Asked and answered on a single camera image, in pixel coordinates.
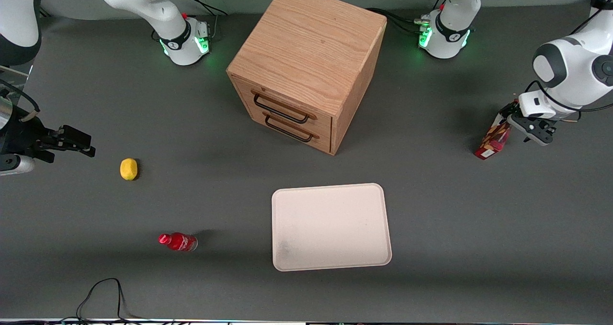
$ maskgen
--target box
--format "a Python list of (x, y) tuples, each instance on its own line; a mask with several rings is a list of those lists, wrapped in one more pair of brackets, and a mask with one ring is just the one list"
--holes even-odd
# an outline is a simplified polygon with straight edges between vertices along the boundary
[(503, 150), (504, 144), (509, 138), (510, 131), (511, 124), (509, 124), (505, 116), (499, 113), (496, 118), (494, 118), (492, 126), (488, 130), (486, 137), (481, 141), (481, 145), (475, 152), (475, 155), (479, 159), (485, 160)]
[(339, 0), (273, 0), (226, 71), (255, 122), (335, 155), (386, 22)]

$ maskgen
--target red bottle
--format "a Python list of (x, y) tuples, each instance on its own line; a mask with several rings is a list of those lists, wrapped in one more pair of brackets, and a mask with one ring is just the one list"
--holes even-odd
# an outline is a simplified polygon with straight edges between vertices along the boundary
[(158, 241), (173, 251), (193, 251), (198, 246), (198, 239), (183, 233), (162, 234)]

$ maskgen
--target black handle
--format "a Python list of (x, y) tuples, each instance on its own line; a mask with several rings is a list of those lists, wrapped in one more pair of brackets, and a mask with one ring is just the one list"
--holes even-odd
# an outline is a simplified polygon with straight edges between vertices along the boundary
[(298, 135), (295, 135), (295, 134), (293, 134), (293, 133), (290, 133), (289, 131), (284, 130), (284, 129), (282, 129), (282, 128), (280, 128), (280, 127), (276, 126), (276, 125), (270, 124), (270, 123), (269, 123), (269, 119), (270, 119), (270, 116), (269, 116), (269, 115), (267, 115), (267, 116), (266, 116), (266, 120), (264, 120), (264, 122), (266, 123), (266, 125), (268, 125), (269, 127), (272, 127), (273, 129), (275, 129), (276, 131), (279, 131), (279, 132), (280, 132), (280, 133), (282, 133), (282, 134), (288, 135), (289, 137), (291, 137), (291, 138), (293, 138), (293, 139), (297, 139), (297, 140), (299, 140), (300, 142), (304, 142), (304, 143), (309, 143), (309, 142), (311, 142), (311, 140), (313, 139), (313, 134), (310, 134), (310, 135), (308, 136), (308, 139), (304, 139), (304, 138), (302, 138), (302, 137), (300, 137), (300, 136), (298, 136)]
[(256, 103), (256, 105), (258, 107), (262, 107), (263, 109), (268, 110), (268, 111), (274, 113), (275, 115), (282, 116), (283, 118), (285, 118), (287, 120), (291, 120), (292, 122), (297, 123), (297, 124), (304, 124), (308, 120), (308, 115), (305, 115), (304, 119), (300, 120), (298, 118), (294, 118), (293, 116), (286, 115), (283, 112), (279, 112), (276, 109), (273, 109), (272, 107), (269, 107), (267, 105), (261, 104), (261, 103), (258, 102), (259, 98), (260, 98), (260, 94), (256, 93), (256, 95), (253, 97), (253, 102)]

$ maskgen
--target cable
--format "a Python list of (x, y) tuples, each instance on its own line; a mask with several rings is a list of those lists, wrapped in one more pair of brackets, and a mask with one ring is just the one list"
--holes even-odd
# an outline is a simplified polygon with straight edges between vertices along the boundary
[(224, 15), (228, 15), (228, 13), (226, 13), (225, 11), (222, 11), (221, 9), (215, 8), (213, 6), (210, 6), (208, 4), (206, 4), (205, 2), (202, 2), (201, 0), (194, 0), (195, 2), (200, 3), (202, 6), (204, 6), (206, 9), (208, 9), (208, 11), (211, 13), (211, 15), (215, 15), (214, 13), (212, 13), (212, 11), (210, 11), (210, 9), (213, 9), (214, 11), (218, 11)]
[(561, 119), (560, 122), (565, 122), (565, 123), (578, 123), (581, 120), (581, 112), (577, 112), (579, 115), (577, 117), (577, 119)]
[(155, 39), (155, 37), (153, 37), (153, 35), (156, 33), (155, 29), (151, 30), (151, 40), (155, 41), (155, 42), (159, 42), (159, 35), (158, 38)]
[(419, 34), (420, 31), (417, 30), (412, 30), (412, 29), (408, 29), (404, 26), (401, 25), (401, 23), (407, 24), (410, 23), (412, 24), (412, 20), (407, 20), (406, 18), (403, 18), (399, 15), (396, 15), (394, 13), (391, 13), (389, 11), (385, 11), (383, 9), (379, 9), (379, 8), (366, 8), (367, 11), (372, 11), (373, 13), (378, 13), (381, 14), (385, 17), (387, 17), (390, 22), (392, 22), (392, 24), (396, 25), (398, 28), (400, 28), (401, 30), (407, 32), (407, 33), (411, 33), (411, 34)]
[(53, 16), (48, 11), (46, 11), (43, 7), (40, 7), (40, 11), (42, 11), (42, 13), (44, 14), (45, 17), (52, 17)]
[(25, 72), (21, 72), (21, 71), (19, 71), (19, 70), (15, 70), (15, 69), (13, 69), (13, 68), (9, 68), (9, 67), (7, 67), (7, 66), (0, 66), (0, 74), (1, 74), (1, 72), (5, 72), (5, 71), (9, 71), (9, 72), (12, 72), (12, 73), (14, 73), (14, 74), (21, 75), (21, 76), (25, 76), (25, 77), (28, 77), (28, 76), (29, 76), (29, 75), (28, 75), (28, 74), (26, 74)]
[(598, 9), (594, 14), (592, 14), (589, 18), (587, 18), (587, 20), (585, 20), (584, 22), (581, 22), (581, 24), (579, 26), (577, 26), (575, 29), (573, 29), (571, 34), (575, 34), (576, 32), (578, 32), (578, 30), (583, 28), (583, 26), (587, 25), (587, 23), (590, 22), (594, 17), (596, 17), (596, 15), (598, 15), (601, 11), (602, 11), (602, 9)]
[(215, 13), (213, 13), (213, 11), (211, 11), (203, 2), (200, 2), (199, 0), (193, 0), (193, 1), (201, 4), (204, 7), (204, 9), (206, 9), (209, 13), (211, 13), (211, 15), (215, 15)]
[(39, 105), (34, 101), (34, 99), (30, 98), (30, 96), (28, 94), (26, 94), (24, 91), (22, 91), (21, 89), (19, 89), (17, 87), (14, 87), (13, 85), (8, 83), (7, 81), (2, 80), (1, 78), (0, 78), (0, 83), (5, 85), (6, 87), (9, 87), (13, 91), (15, 91), (17, 94), (19, 94), (19, 95), (23, 96), (24, 98), (26, 98), (26, 100), (28, 100), (30, 102), (30, 104), (32, 104), (32, 106), (34, 106), (34, 111), (40, 112)]
[(530, 85), (528, 85), (528, 87), (526, 87), (526, 90), (524, 92), (528, 92), (528, 90), (530, 90), (530, 88), (532, 87), (532, 85), (534, 85), (536, 83), (536, 85), (538, 85), (538, 88), (543, 92), (543, 94), (545, 94), (545, 96), (553, 101), (556, 105), (563, 107), (567, 110), (570, 111), (576, 111), (576, 112), (597, 112), (597, 111), (602, 111), (602, 110), (606, 110), (606, 109), (610, 109), (611, 107), (613, 107), (613, 102), (611, 104), (608, 105), (604, 105), (601, 107), (595, 107), (594, 109), (574, 109), (573, 107), (569, 107), (566, 106), (564, 104), (561, 104), (558, 100), (555, 100), (554, 98), (552, 98), (552, 96), (549, 95), (549, 93), (545, 90), (545, 88), (543, 88), (543, 85), (541, 85), (541, 82), (539, 80), (534, 80), (530, 83)]
[(438, 5), (438, 1), (439, 0), (436, 0), (436, 2), (434, 2), (434, 6), (432, 6), (432, 10), (436, 9), (436, 6)]
[(81, 316), (81, 314), (83, 312), (83, 306), (85, 306), (87, 301), (89, 301), (89, 299), (91, 297), (91, 294), (92, 294), (92, 292), (94, 292), (94, 289), (96, 288), (96, 286), (98, 286), (98, 284), (100, 284), (102, 282), (106, 282), (106, 281), (115, 281), (117, 283), (117, 292), (118, 292), (117, 293), (117, 318), (120, 319), (121, 321), (124, 321), (125, 323), (141, 325), (140, 323), (137, 323), (135, 321), (131, 321), (131, 320), (125, 319), (125, 318), (123, 318), (121, 316), (121, 304), (123, 304), (125, 306), (125, 296), (123, 294), (123, 290), (121, 289), (121, 283), (115, 277), (111, 277), (109, 279), (100, 280), (100, 281), (96, 282), (96, 284), (94, 284), (94, 286), (92, 286), (92, 288), (90, 289), (90, 292), (87, 293), (87, 296), (85, 297), (85, 299), (83, 299), (83, 301), (81, 301), (79, 306), (77, 306), (77, 311), (75, 312), (76, 318), (79, 319), (80, 321), (83, 321), (86, 324), (88, 323), (87, 319), (85, 319), (85, 318), (83, 318)]
[(215, 37), (215, 34), (217, 34), (217, 19), (219, 18), (219, 15), (215, 15), (215, 24), (213, 25), (213, 34), (211, 35), (211, 39), (213, 39)]

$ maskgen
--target plastic tray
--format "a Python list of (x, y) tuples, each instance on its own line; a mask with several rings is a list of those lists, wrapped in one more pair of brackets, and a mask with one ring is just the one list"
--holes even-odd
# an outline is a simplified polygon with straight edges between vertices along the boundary
[(272, 196), (279, 271), (382, 266), (392, 259), (378, 184), (281, 189)]

